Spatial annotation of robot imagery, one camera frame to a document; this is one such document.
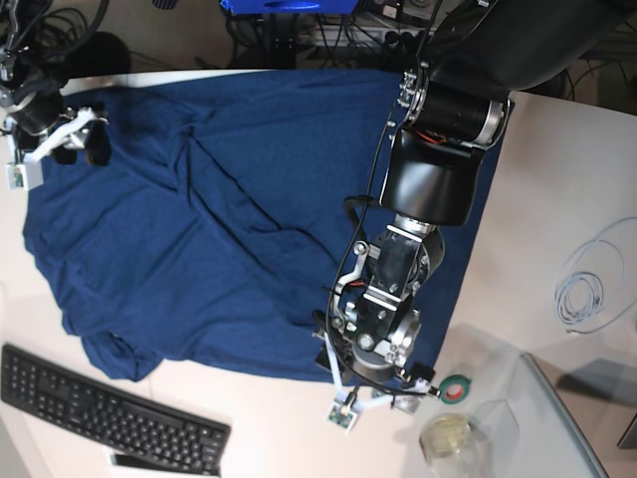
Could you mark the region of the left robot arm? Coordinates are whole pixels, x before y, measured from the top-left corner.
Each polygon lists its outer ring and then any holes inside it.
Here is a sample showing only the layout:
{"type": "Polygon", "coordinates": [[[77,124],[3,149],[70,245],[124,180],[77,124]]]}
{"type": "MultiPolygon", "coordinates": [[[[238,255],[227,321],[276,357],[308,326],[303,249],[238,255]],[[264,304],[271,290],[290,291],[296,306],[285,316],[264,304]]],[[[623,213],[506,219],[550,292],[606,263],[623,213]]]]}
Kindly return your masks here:
{"type": "Polygon", "coordinates": [[[413,302],[445,253],[441,230],[470,216],[486,152],[504,133],[510,95],[564,70],[636,11],[632,1],[464,1],[425,33],[404,70],[380,143],[390,148],[377,200],[393,221],[363,234],[369,195],[352,197],[350,272],[338,270],[318,314],[335,383],[355,377],[415,395],[413,302]]]}

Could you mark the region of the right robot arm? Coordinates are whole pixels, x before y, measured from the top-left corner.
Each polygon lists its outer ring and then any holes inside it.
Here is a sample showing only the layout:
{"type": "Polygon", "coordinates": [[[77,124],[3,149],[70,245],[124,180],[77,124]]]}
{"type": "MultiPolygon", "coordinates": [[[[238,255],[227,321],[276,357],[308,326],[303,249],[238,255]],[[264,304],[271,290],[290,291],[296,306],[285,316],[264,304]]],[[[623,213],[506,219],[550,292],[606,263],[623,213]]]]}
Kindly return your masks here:
{"type": "Polygon", "coordinates": [[[65,46],[39,41],[37,26],[48,15],[50,1],[1,3],[1,134],[14,148],[17,165],[51,157],[73,164],[85,153],[91,165],[105,166],[111,157],[106,134],[107,113],[100,105],[75,109],[65,103],[62,88],[69,81],[63,61],[92,38],[109,3],[99,3],[84,34],[65,46]]]}

